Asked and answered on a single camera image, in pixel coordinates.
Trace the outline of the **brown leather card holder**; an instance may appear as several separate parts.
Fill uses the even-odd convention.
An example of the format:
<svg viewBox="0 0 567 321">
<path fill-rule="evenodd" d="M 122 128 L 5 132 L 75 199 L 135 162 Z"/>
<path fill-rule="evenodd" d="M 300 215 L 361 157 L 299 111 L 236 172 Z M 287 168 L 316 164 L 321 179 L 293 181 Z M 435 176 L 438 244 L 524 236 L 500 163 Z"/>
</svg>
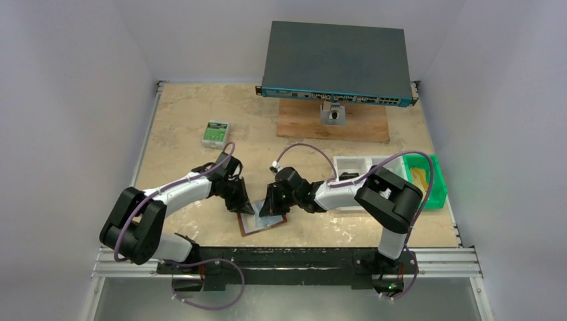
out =
<svg viewBox="0 0 567 321">
<path fill-rule="evenodd" d="M 286 215 L 274 215 L 260 217 L 259 211 L 263 207 L 265 200 L 258 200 L 252 204 L 254 215 L 238 213 L 239 229 L 242 237 L 260 233 L 262 231 L 283 225 L 286 223 Z"/>
</svg>

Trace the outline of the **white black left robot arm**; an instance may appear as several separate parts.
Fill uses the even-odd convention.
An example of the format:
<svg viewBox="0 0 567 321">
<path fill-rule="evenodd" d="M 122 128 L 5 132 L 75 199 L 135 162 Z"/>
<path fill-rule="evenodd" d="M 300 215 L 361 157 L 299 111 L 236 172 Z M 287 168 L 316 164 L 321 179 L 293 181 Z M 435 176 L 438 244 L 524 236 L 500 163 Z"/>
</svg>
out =
<svg viewBox="0 0 567 321">
<path fill-rule="evenodd" d="M 150 259 L 195 263 L 199 245 L 191 238 L 163 231 L 166 218 L 186 206 L 220 197 L 232 213 L 254 213 L 247 195 L 240 160 L 221 152 L 215 162 L 192 169 L 183 178 L 161 187 L 124 189 L 99 234 L 102 245 L 118 261 L 142 265 Z"/>
</svg>

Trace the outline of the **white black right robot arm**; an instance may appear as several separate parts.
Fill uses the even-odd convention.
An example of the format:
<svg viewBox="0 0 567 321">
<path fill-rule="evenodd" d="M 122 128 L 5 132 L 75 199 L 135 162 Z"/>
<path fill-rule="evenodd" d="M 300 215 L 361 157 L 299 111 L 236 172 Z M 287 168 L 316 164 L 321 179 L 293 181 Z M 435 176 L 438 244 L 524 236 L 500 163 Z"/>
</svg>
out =
<svg viewBox="0 0 567 321">
<path fill-rule="evenodd" d="M 378 253 L 398 260 L 421 206 L 423 192 L 386 168 L 373 169 L 359 183 L 350 179 L 331 185 L 326 181 L 309 182 L 294 168 L 286 167 L 267 186 L 258 215 L 285 215 L 292 207 L 308 213 L 325 213 L 339 207 L 360 206 L 382 225 Z"/>
</svg>

